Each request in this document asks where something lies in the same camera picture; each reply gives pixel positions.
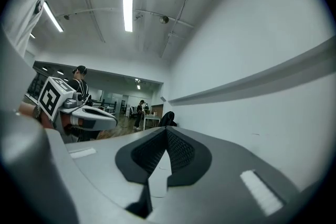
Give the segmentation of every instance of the black cap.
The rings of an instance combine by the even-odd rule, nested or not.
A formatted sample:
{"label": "black cap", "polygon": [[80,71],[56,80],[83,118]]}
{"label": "black cap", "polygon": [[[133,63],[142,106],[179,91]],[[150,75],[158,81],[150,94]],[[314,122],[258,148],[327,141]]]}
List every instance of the black cap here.
{"label": "black cap", "polygon": [[86,75],[86,73],[88,72],[88,70],[86,69],[85,66],[78,66],[77,68],[75,68],[75,69],[72,71],[72,73],[75,74],[75,72],[76,72],[77,70],[79,70],[79,73],[84,74],[84,75]]}

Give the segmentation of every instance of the white foam strip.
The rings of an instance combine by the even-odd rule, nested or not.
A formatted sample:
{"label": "white foam strip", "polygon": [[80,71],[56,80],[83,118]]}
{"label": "white foam strip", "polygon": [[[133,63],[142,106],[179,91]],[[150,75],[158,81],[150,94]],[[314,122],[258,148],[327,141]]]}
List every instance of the white foam strip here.
{"label": "white foam strip", "polygon": [[75,152],[70,152],[70,156],[73,159],[77,159],[77,158],[82,158],[91,154],[97,153],[97,151],[91,147],[91,148],[86,148],[84,150],[79,150],[79,151],[75,151]]}
{"label": "white foam strip", "polygon": [[283,207],[277,196],[252,170],[243,172],[240,177],[266,216],[272,215]]}

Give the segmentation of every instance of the fluorescent light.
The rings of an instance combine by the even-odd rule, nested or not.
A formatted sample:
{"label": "fluorescent light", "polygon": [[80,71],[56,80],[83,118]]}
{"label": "fluorescent light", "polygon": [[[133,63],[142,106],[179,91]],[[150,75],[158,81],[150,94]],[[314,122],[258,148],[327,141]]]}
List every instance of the fluorescent light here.
{"label": "fluorescent light", "polygon": [[125,31],[133,32],[133,0],[122,0]]}
{"label": "fluorescent light", "polygon": [[44,2],[43,4],[43,8],[46,10],[47,14],[49,15],[49,18],[51,19],[51,21],[54,23],[54,25],[56,26],[57,30],[60,32],[63,32],[62,27],[59,25],[59,23],[56,21],[56,18],[54,17],[54,15],[52,14],[47,2]]}

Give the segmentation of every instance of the white t-shirt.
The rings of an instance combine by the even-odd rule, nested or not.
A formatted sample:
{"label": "white t-shirt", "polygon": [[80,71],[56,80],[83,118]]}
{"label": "white t-shirt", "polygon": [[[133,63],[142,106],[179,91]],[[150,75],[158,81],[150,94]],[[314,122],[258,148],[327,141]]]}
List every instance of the white t-shirt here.
{"label": "white t-shirt", "polygon": [[32,29],[43,10],[44,0],[8,0],[0,19],[7,39],[23,57]]}

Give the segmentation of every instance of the black mesh pad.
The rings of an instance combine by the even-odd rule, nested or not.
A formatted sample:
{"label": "black mesh pad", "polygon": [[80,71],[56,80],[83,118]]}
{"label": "black mesh pad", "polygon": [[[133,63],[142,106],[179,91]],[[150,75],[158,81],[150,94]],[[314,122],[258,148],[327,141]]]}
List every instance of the black mesh pad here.
{"label": "black mesh pad", "polygon": [[168,126],[119,149],[115,163],[126,180],[145,185],[165,150],[172,168],[168,187],[194,184],[212,161],[206,146]]}

